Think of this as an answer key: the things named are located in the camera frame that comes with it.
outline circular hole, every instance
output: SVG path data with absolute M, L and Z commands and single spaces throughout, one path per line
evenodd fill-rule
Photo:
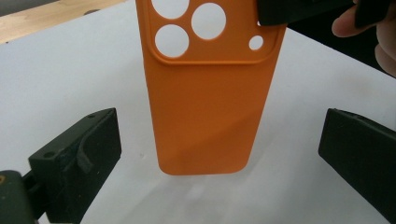
M 55 156 L 55 152 L 46 152 L 46 154 L 44 154 L 44 158 L 51 158 L 51 157 L 53 157 L 53 156 Z
M 252 50 L 258 50 L 262 47 L 262 45 L 264 45 L 264 39 L 262 38 L 262 36 L 259 36 L 259 35 L 253 36 L 250 39 L 250 42 L 248 43 L 248 46 Z
M 166 19 L 181 17 L 189 7 L 189 0 L 151 0 L 155 10 Z
M 6 181 L 6 177 L 4 175 L 0 175 L 0 185 L 3 184 L 4 181 Z
M 181 56 L 189 47 L 189 36 L 176 25 L 165 25 L 155 35 L 155 44 L 161 54 L 175 58 Z
M 202 39 L 213 39 L 219 36 L 225 24 L 224 10 L 214 3 L 199 6 L 192 15 L 192 29 Z

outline hand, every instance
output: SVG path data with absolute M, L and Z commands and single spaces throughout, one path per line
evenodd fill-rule
M 376 60 L 386 72 L 396 77 L 396 0 L 392 0 L 384 20 L 363 28 L 355 27 L 356 7 L 350 8 L 333 22 L 332 32 L 339 37 L 349 37 L 376 26 L 379 43 L 375 47 Z

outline white table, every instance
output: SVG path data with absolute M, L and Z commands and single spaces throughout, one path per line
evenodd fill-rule
M 318 155 L 328 108 L 396 128 L 396 80 L 288 30 L 248 166 L 158 167 L 134 1 L 0 45 L 0 170 L 118 110 L 122 155 L 82 223 L 388 223 Z M 45 216 L 40 223 L 47 223 Z

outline orange phone case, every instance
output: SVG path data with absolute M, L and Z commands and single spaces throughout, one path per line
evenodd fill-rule
M 150 0 L 136 0 L 157 156 L 169 175 L 228 174 L 247 165 L 286 29 L 260 26 L 256 0 L 210 2 L 224 10 L 226 25 L 206 40 L 191 18 L 207 0 L 190 0 L 172 20 Z M 167 24 L 188 34 L 181 56 L 164 56 L 156 47 Z M 253 50 L 256 35 L 264 44 Z

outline finger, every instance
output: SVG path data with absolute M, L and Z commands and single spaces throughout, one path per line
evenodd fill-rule
M 396 61 L 390 57 L 380 45 L 375 48 L 375 57 L 379 65 L 390 75 L 396 77 Z
M 357 6 L 354 6 L 344 12 L 339 18 L 332 23 L 332 33 L 338 37 L 349 37 L 358 35 L 373 25 L 362 28 L 355 27 L 355 13 Z

